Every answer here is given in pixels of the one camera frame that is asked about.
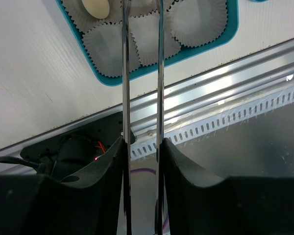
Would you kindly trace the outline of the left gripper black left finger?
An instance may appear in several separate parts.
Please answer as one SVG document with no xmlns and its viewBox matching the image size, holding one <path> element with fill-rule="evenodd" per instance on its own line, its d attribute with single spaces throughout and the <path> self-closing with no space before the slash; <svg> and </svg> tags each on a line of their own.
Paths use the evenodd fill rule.
<svg viewBox="0 0 294 235">
<path fill-rule="evenodd" d="M 0 175 L 0 235 L 114 235 L 124 142 L 57 182 L 47 175 Z"/>
</svg>

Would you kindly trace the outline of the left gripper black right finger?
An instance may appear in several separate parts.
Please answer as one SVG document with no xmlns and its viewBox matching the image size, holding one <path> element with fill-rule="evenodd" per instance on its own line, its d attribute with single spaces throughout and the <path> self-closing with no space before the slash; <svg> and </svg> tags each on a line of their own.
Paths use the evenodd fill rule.
<svg viewBox="0 0 294 235">
<path fill-rule="evenodd" d="M 222 178 L 169 140 L 160 157 L 173 235 L 294 235 L 294 177 Z"/>
</svg>

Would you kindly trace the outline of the white oval chocolate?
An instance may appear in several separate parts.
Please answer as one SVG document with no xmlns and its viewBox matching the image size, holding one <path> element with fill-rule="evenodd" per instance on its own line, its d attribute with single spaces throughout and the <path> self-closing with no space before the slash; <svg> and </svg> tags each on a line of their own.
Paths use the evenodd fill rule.
<svg viewBox="0 0 294 235">
<path fill-rule="evenodd" d="M 110 13 L 107 0 L 82 0 L 82 4 L 87 12 L 97 19 L 105 19 Z"/>
</svg>

